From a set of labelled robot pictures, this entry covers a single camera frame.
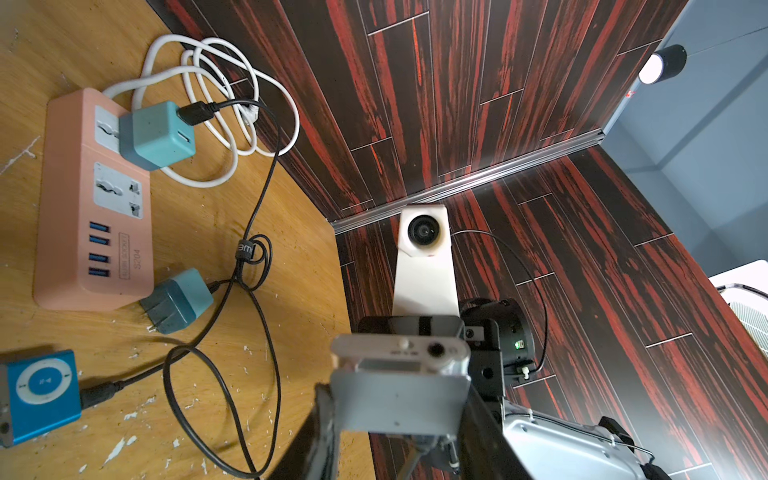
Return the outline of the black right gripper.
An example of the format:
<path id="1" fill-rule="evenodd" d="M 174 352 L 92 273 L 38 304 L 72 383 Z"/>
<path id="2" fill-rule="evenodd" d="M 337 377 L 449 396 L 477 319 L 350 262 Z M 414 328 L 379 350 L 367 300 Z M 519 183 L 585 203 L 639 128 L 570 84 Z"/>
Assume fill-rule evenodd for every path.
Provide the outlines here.
<path id="1" fill-rule="evenodd" d="M 519 456 L 501 443 L 510 408 L 505 379 L 531 366 L 535 343 L 514 300 L 472 299 L 458 317 L 369 316 L 362 334 L 415 337 L 418 359 L 385 361 L 369 376 L 368 398 L 382 408 L 373 432 L 401 436 L 409 453 L 398 473 L 423 464 L 464 479 L 527 479 Z"/>

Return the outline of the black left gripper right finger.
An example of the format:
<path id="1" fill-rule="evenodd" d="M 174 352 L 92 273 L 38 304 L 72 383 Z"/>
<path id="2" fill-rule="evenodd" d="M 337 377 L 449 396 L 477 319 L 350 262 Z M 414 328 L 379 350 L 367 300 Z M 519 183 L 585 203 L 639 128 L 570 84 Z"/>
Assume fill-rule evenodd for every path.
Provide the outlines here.
<path id="1" fill-rule="evenodd" d="M 462 479 L 532 479 L 473 386 L 469 387 L 457 440 Z"/>

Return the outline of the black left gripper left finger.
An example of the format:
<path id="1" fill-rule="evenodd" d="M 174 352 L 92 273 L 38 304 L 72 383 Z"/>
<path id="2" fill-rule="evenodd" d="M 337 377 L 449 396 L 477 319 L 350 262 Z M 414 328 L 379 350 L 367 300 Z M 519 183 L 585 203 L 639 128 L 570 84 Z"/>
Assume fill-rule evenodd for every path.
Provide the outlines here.
<path id="1" fill-rule="evenodd" d="M 340 448 L 331 388 L 316 384 L 312 410 L 268 479 L 334 480 Z"/>

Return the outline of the grey small mp3 player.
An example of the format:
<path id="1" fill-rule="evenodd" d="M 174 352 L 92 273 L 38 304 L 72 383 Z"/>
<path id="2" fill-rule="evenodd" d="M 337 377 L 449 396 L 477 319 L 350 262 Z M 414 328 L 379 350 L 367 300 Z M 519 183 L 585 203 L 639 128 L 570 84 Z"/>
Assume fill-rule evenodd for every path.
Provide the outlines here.
<path id="1" fill-rule="evenodd" d="M 331 342 L 335 418 L 343 431 L 457 435 L 471 351 L 456 337 L 345 334 Z"/>

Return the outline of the blue mp3 player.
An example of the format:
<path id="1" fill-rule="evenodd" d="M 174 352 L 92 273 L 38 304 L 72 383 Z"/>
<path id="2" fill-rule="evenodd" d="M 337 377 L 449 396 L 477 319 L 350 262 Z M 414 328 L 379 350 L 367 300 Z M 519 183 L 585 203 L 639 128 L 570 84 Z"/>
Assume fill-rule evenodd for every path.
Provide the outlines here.
<path id="1" fill-rule="evenodd" d="M 11 448 L 80 419 L 71 350 L 1 366 L 1 446 Z"/>

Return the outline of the teal charger with cable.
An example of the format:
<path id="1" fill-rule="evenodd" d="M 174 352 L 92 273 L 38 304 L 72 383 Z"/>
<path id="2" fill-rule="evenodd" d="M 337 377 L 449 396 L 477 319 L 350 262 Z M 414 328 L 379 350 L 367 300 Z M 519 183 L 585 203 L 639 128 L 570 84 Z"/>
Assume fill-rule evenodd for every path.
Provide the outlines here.
<path id="1" fill-rule="evenodd" d="M 194 128 L 171 102 L 129 112 L 118 119 L 121 156 L 146 171 L 168 167 L 196 154 Z"/>

